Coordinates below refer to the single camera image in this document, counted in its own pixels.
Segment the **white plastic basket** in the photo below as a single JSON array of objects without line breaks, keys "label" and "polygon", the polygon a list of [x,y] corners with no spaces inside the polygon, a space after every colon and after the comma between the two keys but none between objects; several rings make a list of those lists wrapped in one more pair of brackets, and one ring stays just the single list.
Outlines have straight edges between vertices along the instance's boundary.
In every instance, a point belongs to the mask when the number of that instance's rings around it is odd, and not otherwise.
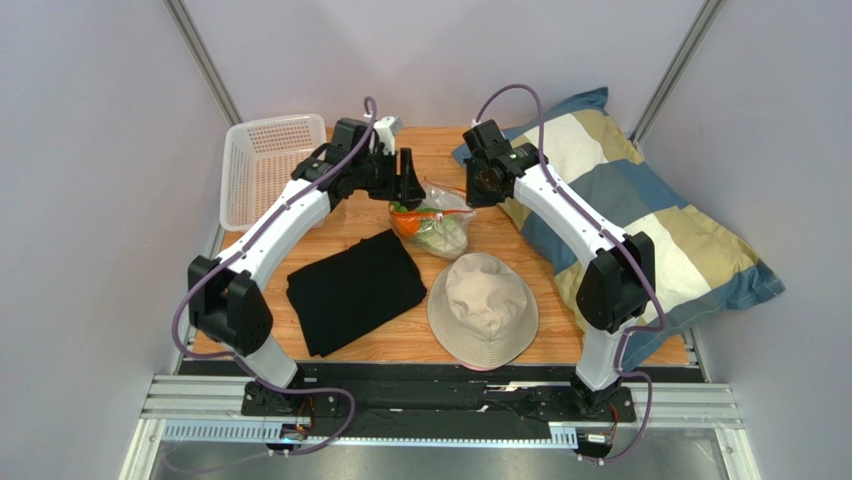
[{"label": "white plastic basket", "polygon": [[288,115],[234,125],[225,136],[219,222],[246,231],[275,202],[290,174],[325,143],[319,115]]}]

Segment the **clear plastic bag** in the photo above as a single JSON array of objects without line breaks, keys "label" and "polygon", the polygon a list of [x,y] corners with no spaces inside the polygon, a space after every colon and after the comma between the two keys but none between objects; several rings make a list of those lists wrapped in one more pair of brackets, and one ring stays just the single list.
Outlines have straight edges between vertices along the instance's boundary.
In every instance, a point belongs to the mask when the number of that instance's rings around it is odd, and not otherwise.
[{"label": "clear plastic bag", "polygon": [[476,212],[465,204],[465,191],[423,181],[426,198],[414,211],[391,202],[390,223],[403,240],[443,258],[455,259],[467,250],[467,224]]}]

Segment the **folded black shirt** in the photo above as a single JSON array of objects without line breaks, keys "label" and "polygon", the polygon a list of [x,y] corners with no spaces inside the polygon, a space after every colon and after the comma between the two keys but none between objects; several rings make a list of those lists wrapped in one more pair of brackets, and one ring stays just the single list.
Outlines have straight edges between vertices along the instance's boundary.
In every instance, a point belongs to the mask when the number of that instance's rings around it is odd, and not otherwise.
[{"label": "folded black shirt", "polygon": [[313,355],[328,355],[423,301],[420,270],[391,230],[287,277]]}]

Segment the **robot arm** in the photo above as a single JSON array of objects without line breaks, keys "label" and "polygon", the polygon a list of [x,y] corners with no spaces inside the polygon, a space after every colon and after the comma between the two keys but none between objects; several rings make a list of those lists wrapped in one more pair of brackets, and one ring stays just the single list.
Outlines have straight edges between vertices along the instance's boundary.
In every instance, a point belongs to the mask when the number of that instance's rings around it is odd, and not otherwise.
[{"label": "robot arm", "polygon": [[580,208],[598,219],[599,225],[569,208],[542,171],[536,147],[525,143],[512,148],[493,120],[465,132],[464,139],[471,152],[465,160],[468,205],[491,206],[515,198],[559,235],[586,272],[576,300],[590,328],[586,329],[583,354],[572,379],[576,394],[572,407],[584,416],[599,414],[620,385],[614,366],[619,342],[649,301],[620,249],[601,232],[608,230],[615,238],[624,239],[622,245],[637,261],[652,288],[654,244],[644,233],[629,236],[609,222],[547,165],[550,177]]},{"label": "robot arm", "polygon": [[[298,165],[281,196],[240,240],[216,259],[199,256],[190,264],[188,276],[192,288],[221,259],[244,252],[192,297],[190,322],[237,354],[270,384],[285,388],[298,372],[296,363],[270,335],[272,314],[261,293],[293,246],[355,190],[366,190],[370,198],[377,200],[402,203],[419,203],[425,197],[414,171],[411,150],[395,150],[394,136],[401,128],[397,117],[376,121],[377,139],[372,145],[365,144],[333,178],[288,208],[288,199],[339,164],[367,131],[367,124],[362,121],[338,121],[331,142]],[[249,242],[251,248],[244,251]]]}]

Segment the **striped pillow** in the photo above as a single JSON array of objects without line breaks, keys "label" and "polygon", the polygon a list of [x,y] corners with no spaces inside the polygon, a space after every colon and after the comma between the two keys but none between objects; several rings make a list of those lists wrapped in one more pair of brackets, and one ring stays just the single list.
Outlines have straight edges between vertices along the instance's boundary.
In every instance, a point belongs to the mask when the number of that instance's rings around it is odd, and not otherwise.
[{"label": "striped pillow", "polygon": [[[637,333],[628,343],[625,370],[647,359],[671,335],[726,309],[743,310],[784,291],[784,284],[745,241],[690,205],[658,177],[604,111],[606,88],[575,95],[545,114],[544,153],[563,180],[593,208],[629,234],[654,241],[657,296],[666,311],[661,333]],[[513,146],[538,140],[538,121],[505,131]],[[453,151],[462,162],[465,145]],[[514,199],[501,205],[523,237],[553,264],[563,301],[577,323],[577,289],[585,270],[538,215]],[[649,304],[640,324],[653,322]]]}]

